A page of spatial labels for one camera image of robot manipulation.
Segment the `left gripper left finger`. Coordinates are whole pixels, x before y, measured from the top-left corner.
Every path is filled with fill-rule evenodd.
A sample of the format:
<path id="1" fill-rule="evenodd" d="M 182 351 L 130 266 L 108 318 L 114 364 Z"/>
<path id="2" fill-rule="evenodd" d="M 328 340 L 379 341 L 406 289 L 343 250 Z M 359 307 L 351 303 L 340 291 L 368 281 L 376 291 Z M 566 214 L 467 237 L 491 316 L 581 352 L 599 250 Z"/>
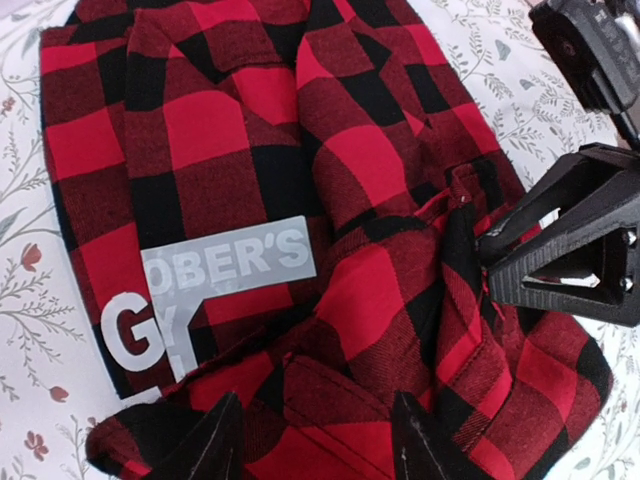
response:
<path id="1" fill-rule="evenodd" d="M 155 479 L 243 477 L 244 410 L 235 393 L 225 394 L 159 466 Z"/>

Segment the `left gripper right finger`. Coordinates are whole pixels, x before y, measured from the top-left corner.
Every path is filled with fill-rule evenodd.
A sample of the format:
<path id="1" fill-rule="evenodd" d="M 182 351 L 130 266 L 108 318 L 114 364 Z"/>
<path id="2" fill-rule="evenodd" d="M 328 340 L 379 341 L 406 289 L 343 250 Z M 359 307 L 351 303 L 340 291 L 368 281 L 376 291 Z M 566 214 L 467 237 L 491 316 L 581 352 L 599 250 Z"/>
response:
<path id="1" fill-rule="evenodd" d="M 395 394 L 392 449 L 396 479 L 475 478 L 475 464 L 408 392 Z"/>

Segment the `red black plaid shirt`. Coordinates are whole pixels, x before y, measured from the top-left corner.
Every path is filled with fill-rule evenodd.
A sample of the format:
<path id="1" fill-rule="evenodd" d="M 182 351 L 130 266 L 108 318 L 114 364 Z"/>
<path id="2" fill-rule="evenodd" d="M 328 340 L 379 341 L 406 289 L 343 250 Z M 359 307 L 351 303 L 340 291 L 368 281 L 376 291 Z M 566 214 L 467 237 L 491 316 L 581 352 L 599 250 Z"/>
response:
<path id="1" fill-rule="evenodd" d="M 476 239 L 523 188 L 405 1 L 81 1 L 41 39 L 45 158 L 131 406 L 88 462 L 155 479 L 227 393 L 241 479 L 396 479 L 395 394 L 541 479 L 604 407 L 572 317 L 490 298 Z"/>

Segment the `floral patterned table mat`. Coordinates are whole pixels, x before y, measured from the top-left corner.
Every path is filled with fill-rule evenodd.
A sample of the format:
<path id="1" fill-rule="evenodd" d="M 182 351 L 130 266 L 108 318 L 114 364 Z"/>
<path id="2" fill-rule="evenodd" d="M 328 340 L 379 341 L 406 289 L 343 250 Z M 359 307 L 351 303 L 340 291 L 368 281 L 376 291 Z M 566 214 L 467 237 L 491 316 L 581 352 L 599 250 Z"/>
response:
<path id="1" fill-rule="evenodd" d="M 1 5 L 1 475 L 96 479 L 90 428 L 118 409 L 60 237 L 39 120 L 39 40 L 70 1 Z M 531 32 L 527 1 L 417 1 L 526 186 L 560 155 L 613 144 Z"/>

